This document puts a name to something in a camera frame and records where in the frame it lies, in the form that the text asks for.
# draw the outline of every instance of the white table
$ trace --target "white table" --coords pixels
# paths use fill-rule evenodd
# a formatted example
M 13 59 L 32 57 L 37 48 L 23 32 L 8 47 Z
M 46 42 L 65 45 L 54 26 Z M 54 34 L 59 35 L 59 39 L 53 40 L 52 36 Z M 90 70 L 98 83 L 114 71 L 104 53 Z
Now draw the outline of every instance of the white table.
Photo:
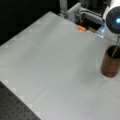
M 42 120 L 119 120 L 120 75 L 100 72 L 108 45 L 49 12 L 0 47 L 0 80 Z

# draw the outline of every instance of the cylindrical container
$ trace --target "cylindrical container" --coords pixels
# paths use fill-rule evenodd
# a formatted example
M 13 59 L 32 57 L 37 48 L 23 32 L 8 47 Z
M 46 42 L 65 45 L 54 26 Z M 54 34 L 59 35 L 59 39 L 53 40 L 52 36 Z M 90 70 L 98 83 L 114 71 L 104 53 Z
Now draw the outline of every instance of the cylindrical container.
M 110 46 L 106 51 L 103 58 L 101 73 L 106 77 L 115 77 L 120 68 L 120 47 L 118 47 L 114 56 L 112 54 L 115 51 L 116 46 Z

